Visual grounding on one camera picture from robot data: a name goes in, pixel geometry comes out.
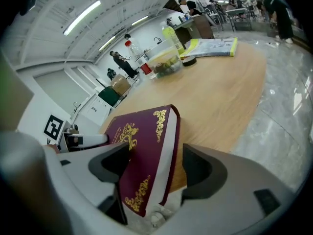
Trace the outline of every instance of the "white pillar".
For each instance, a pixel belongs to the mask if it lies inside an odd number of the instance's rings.
[[[93,95],[95,91],[83,79],[81,79],[71,68],[64,68],[65,73],[78,84],[89,95]]]
[[[104,89],[104,87],[84,67],[79,66],[78,70],[96,87],[102,87]]]
[[[110,86],[107,82],[104,80],[104,74],[101,72],[101,70],[93,64],[86,64],[86,66],[91,69],[98,77],[97,79],[104,85],[104,86]]]

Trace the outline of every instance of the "book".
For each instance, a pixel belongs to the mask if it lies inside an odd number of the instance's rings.
[[[234,56],[237,48],[238,39],[216,38],[216,39],[191,39],[190,47],[180,55],[181,59],[189,56],[208,57],[208,56]]]
[[[123,203],[144,217],[164,205],[174,175],[180,116],[173,105],[114,117],[105,134],[109,144],[128,142],[130,161],[120,181]]]

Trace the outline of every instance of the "red bottle cap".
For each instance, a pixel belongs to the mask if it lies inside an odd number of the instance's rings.
[[[128,46],[130,46],[132,44],[132,42],[131,41],[127,41],[126,43],[125,43],[125,45],[128,47]]]

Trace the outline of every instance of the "food container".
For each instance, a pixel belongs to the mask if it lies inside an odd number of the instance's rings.
[[[182,68],[179,53],[175,47],[163,49],[147,62],[157,78],[173,74]]]

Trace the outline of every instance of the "ceiling light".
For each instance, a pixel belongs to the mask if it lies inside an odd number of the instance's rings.
[[[110,40],[108,40],[104,45],[102,45],[100,48],[99,48],[99,51],[102,51],[105,46],[107,46],[110,42],[112,42],[114,40],[115,36],[111,37]]]
[[[148,16],[145,16],[144,18],[139,19],[139,20],[137,20],[136,22],[132,23],[132,26],[134,26],[135,24],[141,22],[142,20],[145,20],[146,18],[148,18]]]
[[[100,4],[101,4],[100,0],[97,0],[92,5],[90,5],[86,10],[79,14],[79,16],[66,28],[63,34],[67,36],[86,15],[88,15],[93,9],[98,7]]]

